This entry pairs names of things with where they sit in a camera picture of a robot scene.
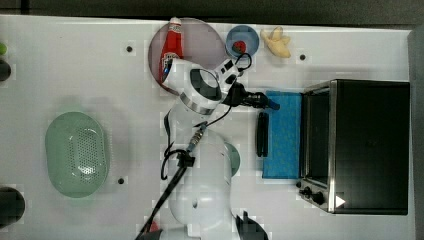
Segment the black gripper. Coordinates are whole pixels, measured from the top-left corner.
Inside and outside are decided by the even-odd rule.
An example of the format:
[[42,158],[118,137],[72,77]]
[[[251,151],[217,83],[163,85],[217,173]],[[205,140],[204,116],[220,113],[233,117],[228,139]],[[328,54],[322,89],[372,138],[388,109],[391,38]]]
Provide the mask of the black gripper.
[[239,105],[242,105],[262,109],[280,109],[280,105],[269,99],[264,93],[256,92],[251,94],[250,92],[245,90],[243,84],[238,82],[234,83],[231,86],[227,96],[223,100],[223,104],[230,107],[237,107]]

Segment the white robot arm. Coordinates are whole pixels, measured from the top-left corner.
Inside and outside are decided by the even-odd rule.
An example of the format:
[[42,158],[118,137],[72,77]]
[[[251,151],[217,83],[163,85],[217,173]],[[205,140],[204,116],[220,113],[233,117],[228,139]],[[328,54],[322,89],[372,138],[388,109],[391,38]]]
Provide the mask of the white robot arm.
[[168,146],[163,168],[168,186],[158,201],[169,203],[178,228],[152,233],[153,240],[269,240],[266,231],[247,213],[231,210],[231,151],[211,129],[215,109],[225,104],[277,110],[265,94],[251,93],[237,82],[244,69],[226,59],[214,69],[172,59],[160,70],[165,86],[178,94],[164,118]]

